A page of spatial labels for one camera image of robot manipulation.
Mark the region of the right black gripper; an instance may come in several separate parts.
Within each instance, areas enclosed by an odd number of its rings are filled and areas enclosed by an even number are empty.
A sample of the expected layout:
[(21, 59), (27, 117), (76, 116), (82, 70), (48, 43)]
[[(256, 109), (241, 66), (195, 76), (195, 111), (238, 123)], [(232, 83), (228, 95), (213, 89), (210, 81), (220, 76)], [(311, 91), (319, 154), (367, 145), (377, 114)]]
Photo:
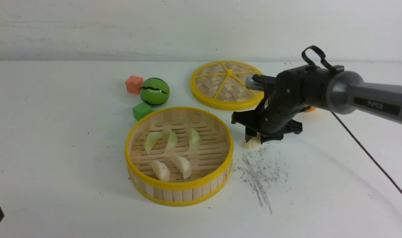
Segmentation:
[(302, 84), (306, 72), (306, 65), (280, 72), (274, 89), (263, 92), (257, 107), (232, 113), (231, 123), (245, 127), (245, 141), (258, 138), (265, 143), (302, 132), (302, 123), (293, 118), (305, 107)]

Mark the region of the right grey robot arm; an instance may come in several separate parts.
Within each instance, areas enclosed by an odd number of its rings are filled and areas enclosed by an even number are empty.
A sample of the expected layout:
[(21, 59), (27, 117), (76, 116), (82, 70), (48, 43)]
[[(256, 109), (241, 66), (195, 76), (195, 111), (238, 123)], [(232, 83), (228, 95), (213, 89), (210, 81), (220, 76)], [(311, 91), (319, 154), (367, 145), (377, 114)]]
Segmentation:
[(343, 115), (361, 110), (402, 125), (402, 86), (366, 83), (343, 66), (323, 69), (305, 65), (276, 77), (253, 74), (246, 83), (249, 89), (263, 92), (254, 110), (231, 116), (232, 124), (245, 127), (246, 141), (260, 136), (263, 143), (302, 133), (302, 123), (294, 117), (306, 106)]

